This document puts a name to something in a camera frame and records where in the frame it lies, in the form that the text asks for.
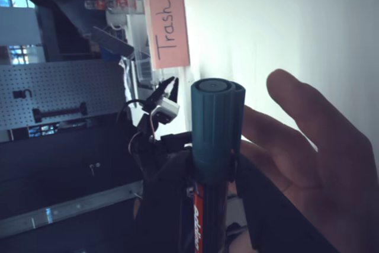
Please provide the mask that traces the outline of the seated man's right hand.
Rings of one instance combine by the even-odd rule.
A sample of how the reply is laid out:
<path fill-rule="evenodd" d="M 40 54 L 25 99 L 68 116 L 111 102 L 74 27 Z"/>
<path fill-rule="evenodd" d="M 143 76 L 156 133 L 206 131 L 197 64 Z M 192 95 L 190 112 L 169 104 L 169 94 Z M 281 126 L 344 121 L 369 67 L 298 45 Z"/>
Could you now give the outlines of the seated man's right hand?
<path fill-rule="evenodd" d="M 297 128 L 246 107 L 241 153 L 340 252 L 377 252 L 378 175 L 370 140 L 287 71 L 273 71 L 266 86 Z"/>

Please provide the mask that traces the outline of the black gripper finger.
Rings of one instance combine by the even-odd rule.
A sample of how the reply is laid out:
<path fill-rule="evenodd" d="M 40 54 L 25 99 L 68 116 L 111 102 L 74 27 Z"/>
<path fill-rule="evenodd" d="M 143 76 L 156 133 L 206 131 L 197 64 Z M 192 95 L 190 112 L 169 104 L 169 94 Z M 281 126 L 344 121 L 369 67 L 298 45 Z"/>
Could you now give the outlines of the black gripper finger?
<path fill-rule="evenodd" d="M 258 252 L 338 252 L 286 196 L 242 154 L 232 154 L 238 196 Z"/>
<path fill-rule="evenodd" d="M 191 151 L 171 154 L 144 181 L 143 198 L 134 221 L 135 252 L 194 252 L 193 198 L 190 183 Z"/>

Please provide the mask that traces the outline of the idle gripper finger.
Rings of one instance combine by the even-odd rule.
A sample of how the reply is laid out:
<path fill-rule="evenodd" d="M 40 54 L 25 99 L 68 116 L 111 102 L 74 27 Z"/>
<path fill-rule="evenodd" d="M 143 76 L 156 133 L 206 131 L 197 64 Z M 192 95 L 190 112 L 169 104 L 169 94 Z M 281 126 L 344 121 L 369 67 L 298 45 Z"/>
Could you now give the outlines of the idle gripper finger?
<path fill-rule="evenodd" d="M 170 77 L 170 78 L 168 78 L 168 79 L 162 81 L 162 82 L 158 85 L 157 89 L 156 89 L 156 90 L 154 91 L 154 93 L 153 93 L 153 101 L 157 101 L 157 100 L 158 100 L 158 99 L 159 99 L 159 98 L 165 93 L 166 88 L 168 87 L 168 85 L 169 85 L 172 81 L 174 81 L 174 79 L 175 79 L 175 77 L 172 76 L 172 77 Z"/>
<path fill-rule="evenodd" d="M 175 103 L 178 101 L 178 88 L 179 88 L 179 78 L 175 78 L 174 85 L 171 90 L 171 101 Z"/>

